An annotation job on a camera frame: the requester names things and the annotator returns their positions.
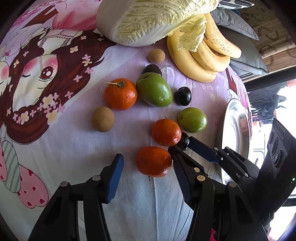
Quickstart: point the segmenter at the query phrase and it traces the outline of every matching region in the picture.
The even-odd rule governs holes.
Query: yellow banana
[[[207,20],[205,24],[205,38],[206,44],[226,56],[233,58],[239,58],[242,55],[242,51],[235,44],[228,41],[223,34],[219,31],[217,25],[215,24],[211,13],[206,13],[205,18]]]
[[[204,83],[212,82],[216,78],[216,72],[208,71],[201,67],[192,57],[189,50],[177,49],[177,43],[182,34],[180,30],[176,30],[172,36],[167,38],[168,51],[176,66],[184,75],[193,80]]]
[[[229,56],[213,53],[204,40],[199,44],[197,52],[191,52],[191,54],[202,67],[210,71],[221,72],[230,63]]]

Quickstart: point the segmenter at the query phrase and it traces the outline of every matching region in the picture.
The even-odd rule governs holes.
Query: orange
[[[114,110],[127,110],[137,100],[137,89],[133,82],[120,78],[106,83],[104,99],[107,105]]]
[[[136,166],[142,174],[151,177],[163,177],[172,165],[170,154],[155,146],[143,147],[137,155]]]
[[[176,145],[182,136],[179,125],[170,119],[160,119],[151,128],[153,140],[161,146]]]

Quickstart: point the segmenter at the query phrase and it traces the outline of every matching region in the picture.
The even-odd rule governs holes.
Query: heart
[[[29,171],[29,175],[32,176],[32,174],[34,174],[34,172],[32,172],[30,169],[28,169]]]

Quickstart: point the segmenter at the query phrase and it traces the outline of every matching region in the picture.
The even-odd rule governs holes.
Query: black and white pillow
[[[245,0],[220,0],[218,7],[227,9],[240,9],[244,7],[252,7],[255,4]]]

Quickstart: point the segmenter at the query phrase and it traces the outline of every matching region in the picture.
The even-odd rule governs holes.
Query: brown cartoon hair
[[[82,90],[90,80],[91,68],[99,65],[103,61],[103,59],[100,61],[99,59],[103,56],[108,47],[116,45],[105,37],[101,37],[100,34],[94,33],[93,30],[87,30],[83,31],[80,36],[72,39],[71,44],[55,49],[52,51],[52,54],[57,55],[58,62],[55,77],[43,90],[40,98],[34,105],[22,107],[19,110],[14,111],[12,109],[13,94],[16,90],[25,65],[33,58],[44,53],[44,50],[37,46],[37,42],[39,40],[40,35],[31,39],[27,46],[20,49],[20,52],[14,58],[11,66],[9,67],[9,76],[12,78],[10,84],[13,85],[11,92],[9,92],[9,88],[6,88],[3,93],[5,95],[5,99],[8,100],[7,104],[4,105],[5,108],[3,109],[1,107],[1,109],[3,109],[1,110],[1,113],[5,113],[4,123],[7,126],[7,134],[12,140],[20,144],[29,144],[37,140],[49,127],[44,109],[37,109],[43,104],[42,99],[50,95],[54,96],[56,93],[56,96],[59,96],[55,100],[57,102],[57,107],[60,105],[63,106],[69,100],[67,93],[72,93],[71,97],[73,97]],[[77,48],[78,50],[70,53],[70,48]],[[23,55],[26,51],[28,54],[25,58]],[[83,57],[86,54],[90,56],[90,61],[87,66],[82,63]],[[17,60],[19,64],[17,64],[14,68],[14,63]],[[80,77],[78,82],[74,80],[77,75]],[[6,110],[9,108],[11,108],[11,113],[6,116]],[[21,114],[26,111],[28,111],[28,115],[32,111],[36,111],[36,113],[33,117],[29,116],[29,120],[24,122],[22,125],[13,119],[14,115],[18,115],[18,117],[20,117]]]

